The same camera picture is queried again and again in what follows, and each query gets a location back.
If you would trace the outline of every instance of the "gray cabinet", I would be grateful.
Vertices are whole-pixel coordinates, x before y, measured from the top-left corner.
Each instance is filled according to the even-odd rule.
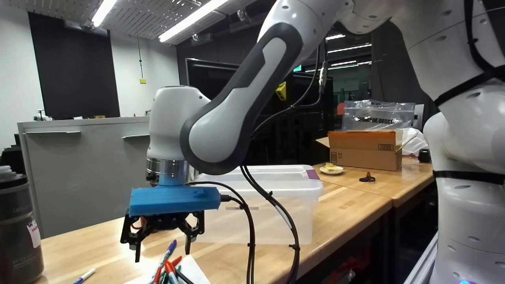
[[[18,125],[43,238],[122,217],[148,186],[148,117]]]

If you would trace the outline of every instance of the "wooden tabletop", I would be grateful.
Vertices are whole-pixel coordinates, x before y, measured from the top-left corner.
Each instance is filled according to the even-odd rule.
[[[302,245],[298,276],[302,276],[351,240],[391,208],[391,199],[365,191],[324,182],[324,194],[314,207],[313,238]],[[96,273],[93,283],[124,283],[151,275],[167,246],[177,239],[173,256],[182,255],[184,235],[179,231],[158,232],[142,243],[140,262],[134,251],[119,243],[123,219],[42,240],[45,270],[37,283],[72,283],[88,270]],[[246,245],[193,243],[191,254],[211,283],[245,282]],[[255,282],[281,282],[291,267],[293,249],[287,245],[257,245]]]
[[[319,178],[322,181],[355,188],[393,199],[393,206],[398,207],[409,198],[420,192],[433,182],[433,166],[429,163],[419,163],[417,158],[403,157],[401,171],[384,171],[365,168],[344,167],[340,175],[321,173],[319,168],[323,164],[315,165]],[[367,172],[376,178],[375,182],[361,182]]]

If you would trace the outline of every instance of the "ceiling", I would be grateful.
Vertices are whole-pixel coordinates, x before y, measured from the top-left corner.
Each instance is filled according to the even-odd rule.
[[[102,0],[1,0],[7,6],[29,12],[91,25],[91,18]],[[139,37],[156,39],[163,32],[183,20],[209,0],[118,0],[101,27]],[[230,0],[167,43],[178,44],[226,15],[251,4],[255,0]]]

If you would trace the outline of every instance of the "white plate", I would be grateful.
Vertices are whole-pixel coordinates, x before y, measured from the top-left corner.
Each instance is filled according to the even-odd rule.
[[[325,173],[325,174],[332,174],[332,175],[341,174],[341,173],[343,173],[343,172],[345,171],[345,170],[344,170],[344,168],[342,168],[342,170],[341,170],[341,171],[331,171],[331,172],[330,172],[330,171],[325,171],[325,170],[324,170],[324,167],[320,167],[320,168],[319,168],[319,170],[320,170],[322,173]]]

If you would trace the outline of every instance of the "cardboard box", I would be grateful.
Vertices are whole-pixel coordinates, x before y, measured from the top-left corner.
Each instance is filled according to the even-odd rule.
[[[401,169],[401,135],[395,131],[330,131],[328,137],[317,141],[330,148],[332,164],[388,171]]]

